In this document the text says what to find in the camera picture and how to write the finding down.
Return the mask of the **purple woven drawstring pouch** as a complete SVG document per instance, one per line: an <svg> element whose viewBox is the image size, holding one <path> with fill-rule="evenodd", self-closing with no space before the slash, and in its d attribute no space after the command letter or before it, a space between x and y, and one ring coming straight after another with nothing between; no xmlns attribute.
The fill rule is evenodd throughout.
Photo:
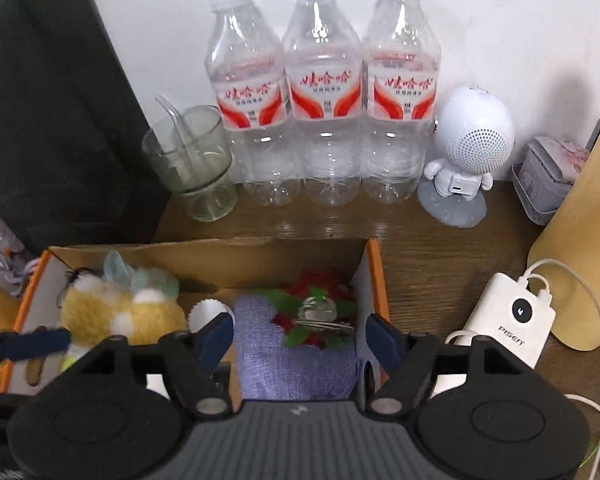
<svg viewBox="0 0 600 480"><path fill-rule="evenodd" d="M358 384L362 361L348 340L336 349L286 347L283 330L272 323L275 308L261 294L234 301L234 348L245 400L309 401L347 399Z"/></svg>

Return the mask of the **clear plastic bag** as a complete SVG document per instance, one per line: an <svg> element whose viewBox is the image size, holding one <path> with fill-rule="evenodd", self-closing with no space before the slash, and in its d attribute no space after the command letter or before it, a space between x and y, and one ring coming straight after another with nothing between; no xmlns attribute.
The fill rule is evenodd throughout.
<svg viewBox="0 0 600 480"><path fill-rule="evenodd" d="M120 252L110 250L102 265L102 279L117 288L136 295L144 289L155 289L168 298L176 299L180 294L180 282L174 274L160 268L130 266Z"/></svg>

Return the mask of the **white scalloped bottle cap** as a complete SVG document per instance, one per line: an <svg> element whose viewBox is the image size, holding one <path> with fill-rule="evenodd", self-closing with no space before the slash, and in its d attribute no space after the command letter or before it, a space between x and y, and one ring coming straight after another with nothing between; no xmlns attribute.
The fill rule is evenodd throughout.
<svg viewBox="0 0 600 480"><path fill-rule="evenodd" d="M198 301L187 315L188 329L191 333L200 332L204 326L213 321L220 314L228 314L235 319L233 310L222 301L207 298Z"/></svg>

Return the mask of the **orange cardboard box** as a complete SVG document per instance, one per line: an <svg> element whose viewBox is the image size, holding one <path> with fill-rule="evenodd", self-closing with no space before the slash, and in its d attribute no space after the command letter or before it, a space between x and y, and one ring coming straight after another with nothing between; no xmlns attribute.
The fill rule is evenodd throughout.
<svg viewBox="0 0 600 480"><path fill-rule="evenodd" d="M234 312L234 301L240 295L257 294L258 289L286 288L303 271L335 271L340 281L352 287L358 304L352 342L362 370L352 393L362 396L377 389L385 378L364 335L370 314L389 314L377 240L190 240L124 246L119 252L134 268L147 266L174 274L180 282L178 303L184 311L200 300L214 298ZM243 397L234 346L228 357L233 361L232 396L240 401Z"/></svg>

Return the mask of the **yellow plush toy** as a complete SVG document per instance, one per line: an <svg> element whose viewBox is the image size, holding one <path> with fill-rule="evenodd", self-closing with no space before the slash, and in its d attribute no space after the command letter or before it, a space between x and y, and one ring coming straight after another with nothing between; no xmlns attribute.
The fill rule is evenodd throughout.
<svg viewBox="0 0 600 480"><path fill-rule="evenodd" d="M60 325L82 348L93 348L110 336L130 344L156 344L167 334L187 330L183 309L161 290L130 292L91 273L81 273L60 300Z"/></svg>

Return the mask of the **red green artificial flower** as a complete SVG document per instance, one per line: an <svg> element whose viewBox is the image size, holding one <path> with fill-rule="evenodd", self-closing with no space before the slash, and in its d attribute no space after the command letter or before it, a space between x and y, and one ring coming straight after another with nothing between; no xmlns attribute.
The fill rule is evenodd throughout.
<svg viewBox="0 0 600 480"><path fill-rule="evenodd" d="M335 271L303 271L286 288L258 289L273 307L270 322L283 331L285 348L342 350L353 340L358 304Z"/></svg>

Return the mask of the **black paper shopping bag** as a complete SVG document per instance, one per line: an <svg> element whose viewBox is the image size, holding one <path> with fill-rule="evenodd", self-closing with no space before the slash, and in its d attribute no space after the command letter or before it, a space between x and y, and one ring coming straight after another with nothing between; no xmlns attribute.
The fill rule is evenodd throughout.
<svg viewBox="0 0 600 480"><path fill-rule="evenodd" d="M90 0L0 0L0 218L25 248L149 242L147 130Z"/></svg>

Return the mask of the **clear glass cup with straw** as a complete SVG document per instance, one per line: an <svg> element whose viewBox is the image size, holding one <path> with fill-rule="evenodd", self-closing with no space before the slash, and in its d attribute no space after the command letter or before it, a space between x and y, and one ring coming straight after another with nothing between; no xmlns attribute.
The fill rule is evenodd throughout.
<svg viewBox="0 0 600 480"><path fill-rule="evenodd" d="M166 116L143 137L149 165L190 218L215 222L226 217L237 204L237 191L219 110L212 105L178 110L161 94L156 101Z"/></svg>

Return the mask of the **yellow thermos jug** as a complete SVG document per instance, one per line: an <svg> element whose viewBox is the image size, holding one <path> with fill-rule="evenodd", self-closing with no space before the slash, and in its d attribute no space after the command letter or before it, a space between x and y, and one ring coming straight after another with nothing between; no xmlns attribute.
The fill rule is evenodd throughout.
<svg viewBox="0 0 600 480"><path fill-rule="evenodd" d="M600 135L580 177L530 249L530 263L546 258L577 272L600 303ZM557 266L544 264L538 272L550 282L554 336L574 350L598 348L600 318L579 282Z"/></svg>

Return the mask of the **grey storage tin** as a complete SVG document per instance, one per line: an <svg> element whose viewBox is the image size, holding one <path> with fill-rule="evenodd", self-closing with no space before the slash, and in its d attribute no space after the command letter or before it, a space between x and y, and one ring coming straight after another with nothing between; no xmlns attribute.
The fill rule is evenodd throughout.
<svg viewBox="0 0 600 480"><path fill-rule="evenodd" d="M524 159L512 167L514 189L528 218L546 226L562 206L588 161L590 151L568 139L536 136Z"/></svg>

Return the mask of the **white astronaut speaker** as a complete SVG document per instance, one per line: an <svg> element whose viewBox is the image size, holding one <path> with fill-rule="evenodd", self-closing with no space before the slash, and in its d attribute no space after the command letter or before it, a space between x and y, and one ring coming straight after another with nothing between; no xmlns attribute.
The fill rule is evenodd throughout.
<svg viewBox="0 0 600 480"><path fill-rule="evenodd" d="M426 163L417 188L422 208L446 226L478 226L486 216L483 194L515 144L513 118L497 96L478 87L455 89L438 115L438 157Z"/></svg>

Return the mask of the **left clear water bottle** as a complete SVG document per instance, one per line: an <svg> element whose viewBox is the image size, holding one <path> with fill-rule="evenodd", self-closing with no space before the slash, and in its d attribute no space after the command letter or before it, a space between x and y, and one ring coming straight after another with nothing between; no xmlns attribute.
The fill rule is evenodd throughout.
<svg viewBox="0 0 600 480"><path fill-rule="evenodd" d="M262 206L301 191L289 141L283 48L253 0L210 0L215 16L204 65L232 149L238 181Z"/></svg>

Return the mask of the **clear water bottle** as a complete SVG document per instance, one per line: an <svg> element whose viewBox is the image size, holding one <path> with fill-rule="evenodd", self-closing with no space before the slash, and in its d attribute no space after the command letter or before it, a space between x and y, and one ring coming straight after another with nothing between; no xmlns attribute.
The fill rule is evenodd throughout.
<svg viewBox="0 0 600 480"><path fill-rule="evenodd" d="M301 191L289 141L283 48L253 0L210 0L215 16L204 65L232 149L238 181L262 206Z"/></svg>
<svg viewBox="0 0 600 480"><path fill-rule="evenodd" d="M358 34L337 0L294 0L282 45L306 192L323 206L349 203L361 183Z"/></svg>
<svg viewBox="0 0 600 480"><path fill-rule="evenodd" d="M422 175L442 50L422 0L377 0L362 47L363 188L379 203L400 203Z"/></svg>

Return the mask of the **middle clear water bottle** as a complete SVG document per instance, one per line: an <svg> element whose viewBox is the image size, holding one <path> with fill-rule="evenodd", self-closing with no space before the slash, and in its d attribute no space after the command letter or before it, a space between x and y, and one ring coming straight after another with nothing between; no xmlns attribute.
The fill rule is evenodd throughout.
<svg viewBox="0 0 600 480"><path fill-rule="evenodd" d="M323 206L349 203L361 183L358 34L337 0L294 0L282 45L306 192Z"/></svg>

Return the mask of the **glass ball keychain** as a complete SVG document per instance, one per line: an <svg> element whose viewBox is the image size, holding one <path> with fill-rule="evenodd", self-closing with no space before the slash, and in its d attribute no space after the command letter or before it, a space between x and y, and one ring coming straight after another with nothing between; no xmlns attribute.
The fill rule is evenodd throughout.
<svg viewBox="0 0 600 480"><path fill-rule="evenodd" d="M330 330L338 334L352 334L354 327L338 320L336 302L328 297L308 297L302 301L294 325L310 330Z"/></svg>

